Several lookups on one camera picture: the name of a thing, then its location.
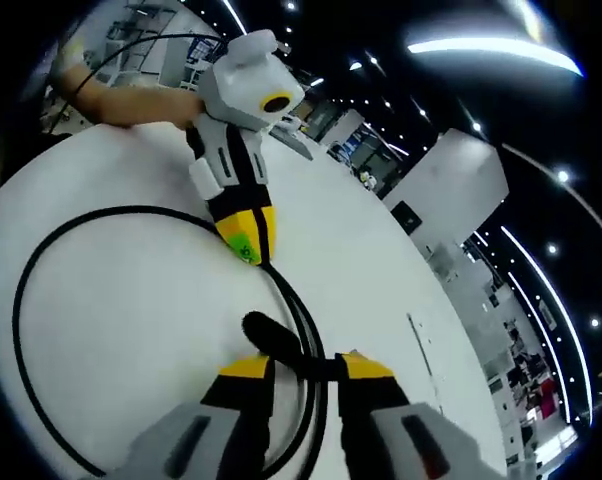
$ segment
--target ceiling light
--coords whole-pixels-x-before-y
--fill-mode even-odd
[[[477,236],[477,238],[478,238],[479,240],[481,240],[481,243],[482,243],[483,245],[485,245],[486,247],[488,246],[488,242],[486,242],[486,241],[485,241],[485,239],[484,239],[484,238],[483,238],[481,235],[479,235],[479,233],[478,233],[478,232],[472,232],[472,233],[474,233],[474,234]]]
[[[396,150],[397,152],[400,152],[400,153],[404,154],[406,157],[410,156],[410,154],[408,152],[406,152],[405,150],[397,147],[396,145],[392,145],[391,143],[388,143],[388,146],[390,148],[392,148],[393,150]]]
[[[559,180],[561,183],[566,183],[568,180],[570,180],[570,175],[568,175],[568,172],[565,170],[561,170],[557,173],[557,180]]]
[[[537,311],[532,307],[532,302],[530,302],[530,299],[526,295],[525,291],[521,288],[521,285],[519,285],[519,282],[517,281],[517,279],[514,278],[514,275],[512,275],[512,272],[508,272],[508,276],[510,277],[512,282],[517,286],[517,288],[519,289],[519,293],[521,293],[521,296],[523,297],[523,300],[525,301],[526,305],[528,306],[528,308],[534,315],[534,319],[537,321],[537,325],[539,325],[539,329],[541,330],[541,333],[543,334],[545,343],[548,345],[548,348],[550,349],[550,355],[552,355],[552,360],[554,361],[554,364],[556,365],[557,370],[559,372],[559,383],[561,384],[561,391],[563,392],[563,398],[565,398],[565,407],[564,407],[565,408],[565,421],[567,423],[570,423],[570,402],[568,401],[568,393],[566,391],[565,382],[563,380],[563,372],[561,371],[561,365],[559,365],[559,359],[557,358],[557,354],[554,351],[554,347],[552,346],[552,342],[550,341],[548,332],[545,331],[545,327],[543,326],[543,323],[541,322],[541,319],[539,318]]]
[[[592,421],[594,420],[594,412],[593,412],[593,405],[592,405],[592,386],[590,384],[590,373],[588,371],[588,363],[585,360],[585,354],[583,353],[583,347],[581,346],[581,342],[579,341],[577,332],[574,328],[574,325],[572,324],[572,320],[570,319],[570,316],[568,315],[568,311],[566,310],[565,306],[563,305],[563,302],[559,298],[559,295],[557,294],[556,290],[554,289],[554,287],[552,286],[552,284],[550,283],[548,278],[545,276],[545,273],[543,273],[543,271],[541,270],[541,268],[539,267],[537,262],[534,260],[534,258],[532,258],[532,255],[530,255],[526,251],[526,249],[523,248],[523,246],[519,243],[519,241],[516,238],[514,238],[514,236],[505,227],[502,226],[501,230],[512,241],[512,243],[514,243],[514,245],[519,249],[519,251],[521,251],[521,253],[523,253],[523,255],[525,256],[528,263],[530,263],[532,268],[534,268],[537,275],[539,276],[541,281],[544,283],[545,287],[548,289],[548,291],[552,295],[554,302],[557,304],[557,307],[559,308],[559,311],[561,312],[561,315],[563,316],[563,319],[565,320],[568,330],[570,331],[570,335],[572,336],[572,341],[574,342],[574,346],[577,349],[577,354],[579,355],[579,361],[581,362],[581,369],[583,370],[583,379],[584,379],[585,390],[586,390],[586,399],[588,401],[588,411],[590,413],[590,425],[592,425]]]
[[[234,18],[234,21],[236,22],[237,26],[239,27],[239,30],[241,30],[241,32],[244,35],[247,35],[248,32],[245,29],[245,27],[243,26],[243,23],[241,22],[239,15],[237,15],[237,12],[234,10],[234,8],[232,8],[232,5],[230,5],[230,0],[223,0],[223,3],[225,4],[225,7],[230,12],[230,15],[232,15],[232,18]]]
[[[529,59],[538,60],[548,65],[569,70],[583,76],[579,67],[572,59],[562,53],[547,47],[523,40],[511,38],[446,38],[431,42],[409,45],[411,53],[427,53],[454,50],[478,50],[484,52],[498,52]]]

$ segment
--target ceiling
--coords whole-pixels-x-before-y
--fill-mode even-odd
[[[464,34],[530,39],[530,30],[502,2],[293,1],[295,9],[289,10],[287,0],[231,0],[249,31],[268,28],[289,44],[290,54],[281,58],[295,71],[324,78],[308,92],[311,99],[356,108],[374,127],[385,128],[389,142],[410,152],[409,163],[451,127],[497,147],[510,144],[552,169],[569,171],[572,186],[602,216],[601,2],[537,2],[547,19],[543,42],[573,58],[584,72],[579,77],[516,57],[407,51],[411,43]],[[204,9],[204,18],[213,18],[230,37],[240,34],[223,2],[187,0],[186,5],[195,13]],[[355,61],[363,67],[350,71]],[[473,131],[473,121],[481,124],[481,133]],[[482,248],[488,255],[495,252],[493,260],[504,274],[513,271],[526,290],[550,305],[547,290],[499,227],[506,225],[539,260],[571,313],[596,397],[602,390],[596,378],[602,370],[602,324],[593,329],[590,319],[597,316],[602,322],[602,233],[558,185],[512,154],[500,149],[500,155],[511,194],[482,227],[491,233],[490,247]],[[546,255],[550,241],[559,246],[558,256]],[[567,330],[562,336],[569,338]],[[584,411],[583,374],[574,346],[563,341],[557,353],[564,374],[577,379],[569,385],[573,409]]]

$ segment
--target white tabletop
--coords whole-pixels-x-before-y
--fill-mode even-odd
[[[357,349],[393,369],[412,402],[441,407],[504,474],[490,392],[443,289],[374,194],[306,143],[312,162],[264,138],[277,208],[273,263],[312,312],[326,352]],[[19,276],[49,232],[94,209],[145,204],[206,216],[187,172],[191,155],[169,124],[98,126],[45,152],[0,190],[0,384],[64,478],[85,472],[44,429],[17,372],[10,319]],[[240,328],[254,309],[291,323],[268,278],[209,233],[150,215],[100,219],[62,237],[33,272],[22,307],[25,362],[58,429],[110,470],[136,435],[179,403],[201,398],[219,367],[254,352]],[[336,386],[330,394],[314,477],[347,479]],[[289,434],[297,400],[296,383],[285,376],[271,451]],[[297,455],[276,478],[293,478],[302,460]]]

